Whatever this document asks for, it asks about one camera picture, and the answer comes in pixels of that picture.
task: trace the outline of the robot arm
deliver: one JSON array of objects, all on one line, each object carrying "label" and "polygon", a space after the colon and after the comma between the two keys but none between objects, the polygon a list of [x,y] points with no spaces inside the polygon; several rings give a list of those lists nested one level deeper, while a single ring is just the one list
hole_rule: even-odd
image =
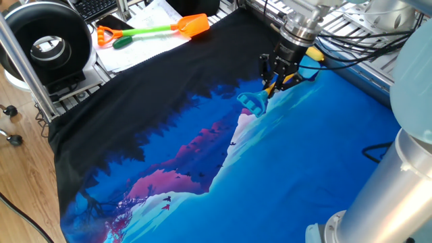
[{"label": "robot arm", "polygon": [[[245,0],[243,3],[263,11],[263,3],[268,0]],[[342,0],[283,0],[293,9],[292,13],[283,17],[283,23],[279,33],[280,41],[277,44],[274,55],[261,55],[263,64],[263,77],[265,88],[270,85],[274,75],[277,75],[275,86],[269,94],[273,96],[275,90],[285,90],[284,80],[287,76],[295,74],[307,49],[311,47],[321,31],[319,25],[323,17],[327,15],[331,7],[342,4]]]}]

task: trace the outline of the paper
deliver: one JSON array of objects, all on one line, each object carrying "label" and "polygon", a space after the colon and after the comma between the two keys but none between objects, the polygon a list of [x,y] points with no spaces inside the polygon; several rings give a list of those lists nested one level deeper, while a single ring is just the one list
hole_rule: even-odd
[{"label": "paper", "polygon": [[[136,13],[128,24],[134,28],[146,28],[175,24],[181,19],[165,0],[154,0],[149,6]],[[123,49],[115,50],[112,42],[100,47],[97,44],[97,33],[93,33],[93,47],[108,71],[120,72],[140,62],[152,58],[162,52],[171,50],[190,38],[183,37],[179,32],[160,32],[134,36],[134,42]]]}]

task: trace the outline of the black cable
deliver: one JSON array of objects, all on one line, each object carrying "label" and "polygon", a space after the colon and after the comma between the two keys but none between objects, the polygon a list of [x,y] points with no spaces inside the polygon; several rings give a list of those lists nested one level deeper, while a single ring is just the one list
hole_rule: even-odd
[{"label": "black cable", "polygon": [[402,46],[404,45],[404,41],[401,43],[398,43],[402,40],[404,40],[405,38],[408,38],[409,36],[403,36],[400,38],[397,38],[396,40],[393,40],[391,43],[386,44],[384,47],[374,51],[373,53],[371,53],[370,55],[367,55],[366,57],[361,57],[361,58],[356,58],[356,59],[340,59],[337,57],[333,57],[332,55],[327,54],[326,52],[324,52],[320,47],[317,46],[318,50],[320,50],[320,52],[322,52],[326,57],[333,59],[335,61],[341,61],[341,62],[357,62],[357,61],[366,61],[368,59],[372,59],[375,57],[378,57],[380,55],[395,51],[399,48],[402,48]]},{"label": "black cable", "polygon": [[328,35],[328,34],[319,34],[320,37],[326,37],[326,38],[375,38],[375,37],[384,37],[384,36],[393,36],[393,35],[402,35],[402,34],[412,34],[414,31],[408,30],[408,31],[399,31],[399,32],[393,32],[393,33],[385,33],[385,34],[372,34],[370,36],[336,36],[336,35]]},{"label": "black cable", "polygon": [[265,23],[265,12],[266,12],[266,10],[267,10],[267,2],[268,2],[269,0],[265,0],[265,3],[264,3],[264,10],[263,10],[263,21],[264,21],[264,23]]},{"label": "black cable", "polygon": [[389,147],[390,147],[392,144],[393,144],[393,142],[386,142],[386,143],[383,143],[383,144],[377,144],[377,145],[368,146],[368,147],[362,149],[362,154],[363,154],[366,158],[372,160],[373,162],[379,163],[379,162],[381,162],[381,161],[380,161],[379,159],[376,159],[374,156],[368,154],[367,151],[374,150],[374,149],[387,148],[387,150],[385,151],[385,152],[387,152],[388,149],[389,149]]},{"label": "black cable", "polygon": [[422,13],[421,14],[421,20],[420,20],[420,22],[418,23],[418,27],[417,28],[420,28],[420,26],[421,26],[421,24],[423,23],[423,18],[425,17],[425,15]]},{"label": "black cable", "polygon": [[49,235],[43,230],[43,228],[37,224],[32,218],[30,218],[27,214],[17,208],[11,201],[9,201],[5,195],[0,192],[0,201],[2,201],[8,208],[10,208],[14,213],[18,214],[21,218],[23,218],[27,223],[29,223],[37,232],[41,234],[41,236],[48,242],[54,243],[54,241],[49,237]]}]

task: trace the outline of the caster wheel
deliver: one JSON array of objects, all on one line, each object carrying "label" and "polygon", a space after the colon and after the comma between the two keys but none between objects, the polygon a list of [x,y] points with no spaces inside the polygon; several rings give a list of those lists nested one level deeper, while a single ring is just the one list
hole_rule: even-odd
[{"label": "caster wheel", "polygon": [[18,114],[18,110],[13,105],[10,105],[6,107],[6,110],[4,110],[3,113],[6,115],[10,115],[11,117],[14,117]]},{"label": "caster wheel", "polygon": [[22,137],[20,135],[12,135],[6,139],[14,146],[20,146],[22,144]]}]

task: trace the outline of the metal pole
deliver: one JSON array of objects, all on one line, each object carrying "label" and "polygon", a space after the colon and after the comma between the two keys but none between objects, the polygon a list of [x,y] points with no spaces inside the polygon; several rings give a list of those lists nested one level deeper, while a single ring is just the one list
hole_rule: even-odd
[{"label": "metal pole", "polygon": [[327,222],[325,239],[402,243],[431,215],[432,144],[400,130],[352,206],[334,217],[336,224]]},{"label": "metal pole", "polygon": [[21,49],[20,44],[16,40],[11,28],[7,25],[5,18],[0,16],[0,43],[5,49],[9,58],[12,60],[21,77],[27,83],[28,87],[34,95],[34,99],[40,105],[40,108],[46,115],[46,118],[51,121],[59,116],[53,102],[39,80],[32,65]]},{"label": "metal pole", "polygon": [[121,17],[121,20],[128,21],[132,18],[129,12],[128,0],[115,0],[117,2],[118,15]]}]

